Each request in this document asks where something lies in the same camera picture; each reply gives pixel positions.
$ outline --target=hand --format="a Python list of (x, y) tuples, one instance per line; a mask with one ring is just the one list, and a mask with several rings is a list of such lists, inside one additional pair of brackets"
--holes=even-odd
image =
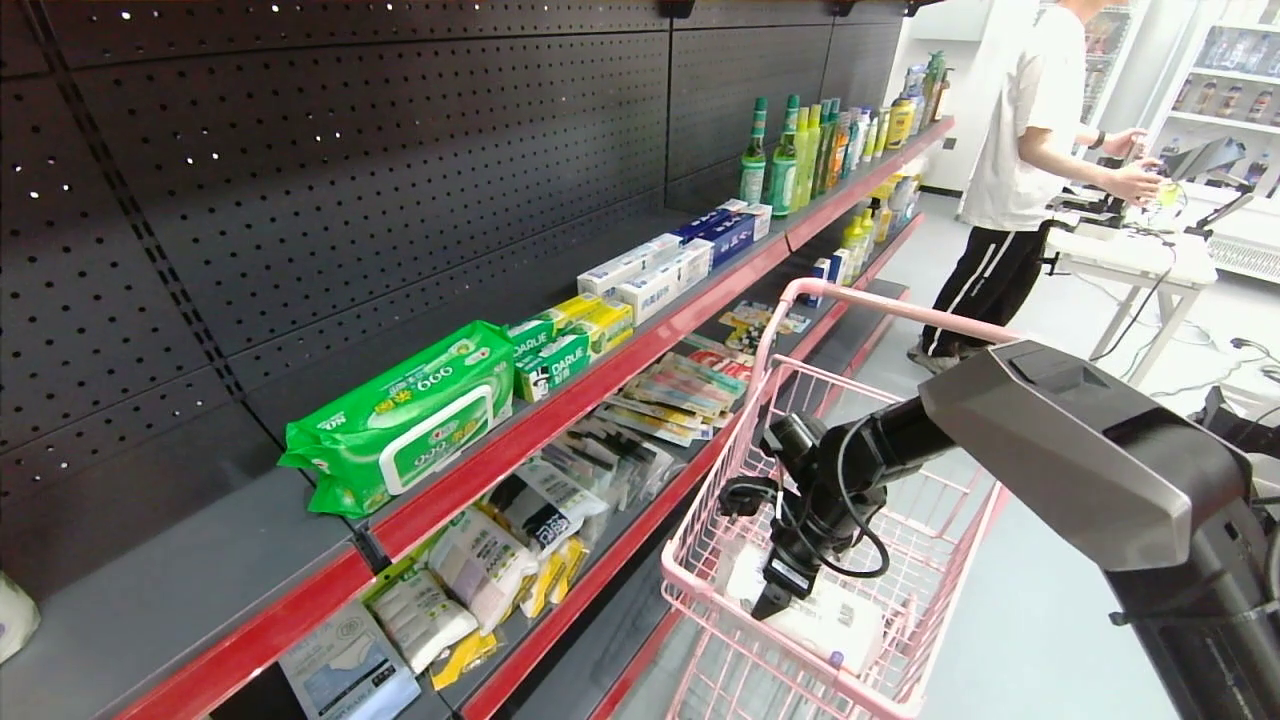
[(1110, 170), (1100, 186), (1125, 202), (1143, 208), (1160, 192), (1160, 183), (1164, 182), (1164, 178), (1155, 172), (1160, 165), (1161, 161), (1156, 158), (1135, 160), (1123, 168)]
[(1134, 145), (1147, 140), (1147, 131), (1142, 128), (1129, 128), (1124, 132), (1107, 135), (1102, 142), (1102, 151), (1112, 158), (1128, 158)]

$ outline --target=white stripe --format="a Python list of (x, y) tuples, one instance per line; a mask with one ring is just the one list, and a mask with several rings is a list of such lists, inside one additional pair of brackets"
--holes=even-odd
[[(1009, 242), (1014, 240), (1014, 234), (1015, 234), (1014, 232), (1010, 232), (1005, 237), (1004, 245), (1000, 246), (1000, 251), (996, 252), (995, 261), (992, 261), (989, 266), (987, 265), (987, 260), (991, 259), (991, 251), (995, 250), (996, 246), (995, 245), (987, 246), (987, 252), (983, 254), (982, 263), (978, 263), (978, 269), (975, 269), (974, 273), (969, 275), (969, 279), (965, 281), (964, 287), (961, 287), (960, 292), (956, 293), (955, 300), (951, 301), (951, 306), (946, 309), (947, 313), (951, 313), (952, 310), (956, 309), (956, 305), (960, 304), (960, 299), (969, 293), (969, 287), (973, 284), (974, 281), (977, 281), (978, 278), (986, 278), (987, 274), (989, 274), (991, 269), (993, 269), (996, 266), (996, 263), (1000, 261), (1000, 256), (1005, 254), (1005, 250), (1009, 250)], [(928, 348), (925, 348), (924, 354), (933, 355), (933, 352), (938, 348), (940, 340), (942, 340), (942, 328), (938, 328), (938, 331), (933, 333), (933, 342), (929, 345)]]

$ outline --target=shopping cart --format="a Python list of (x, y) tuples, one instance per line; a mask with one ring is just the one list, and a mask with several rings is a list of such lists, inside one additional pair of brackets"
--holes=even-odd
[[(856, 674), (835, 667), (751, 619), (749, 609), (724, 594), (724, 578), (737, 552), (748, 543), (765, 551), (769, 547), (772, 503), (762, 503), (754, 518), (726, 518), (717, 510), (717, 496), (732, 478), (768, 477), (781, 484), (776, 461), (756, 447), (763, 428), (801, 410), (849, 420), (897, 400), (791, 357), (771, 356), (778, 324), (801, 295), (820, 295), (992, 342), (1016, 340), (1005, 328), (813, 278), (787, 286), (760, 337), (741, 420), (663, 550), (663, 594), (700, 625), (668, 719), (915, 717), (973, 551), (1005, 500), (1006, 491), (960, 451), (954, 451), (959, 459), (946, 460), (955, 460), (952, 468), (966, 465), (965, 470), (972, 470), (968, 483), (922, 471), (890, 488), (888, 505), (870, 523), (890, 551), (888, 573), (865, 580), (823, 570), (823, 578), (874, 602), (882, 614), (883, 646)], [(842, 564), (874, 568), (879, 556), (870, 544), (855, 546)]]

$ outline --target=white table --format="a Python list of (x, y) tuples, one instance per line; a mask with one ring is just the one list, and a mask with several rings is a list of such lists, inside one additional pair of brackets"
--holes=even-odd
[(1128, 324), (1129, 315), (1137, 310), (1143, 292), (1149, 292), (1157, 279), (1169, 272), (1156, 291), (1160, 331), (1129, 378), (1135, 387), (1142, 384), (1160, 352), (1174, 338), (1201, 291), (1217, 282), (1217, 269), (1204, 240), (1190, 234), (1152, 237), (1100, 225), (1082, 224), (1075, 231), (1055, 227), (1048, 233), (1047, 252), (1059, 254), (1060, 270), (1132, 286), (1091, 357), (1106, 352), (1116, 333)]

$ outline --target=white t-shirt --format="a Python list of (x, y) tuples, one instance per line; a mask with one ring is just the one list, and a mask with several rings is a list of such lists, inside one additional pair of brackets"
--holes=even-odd
[(995, 231), (1032, 231), (1048, 218), (1044, 205), (1066, 182), (1018, 156), (1028, 127), (1052, 131), (1052, 147), (1070, 154), (1084, 109), (1084, 24), (1053, 5), (1027, 37), (1004, 76), (991, 128), (978, 154), (960, 220)]

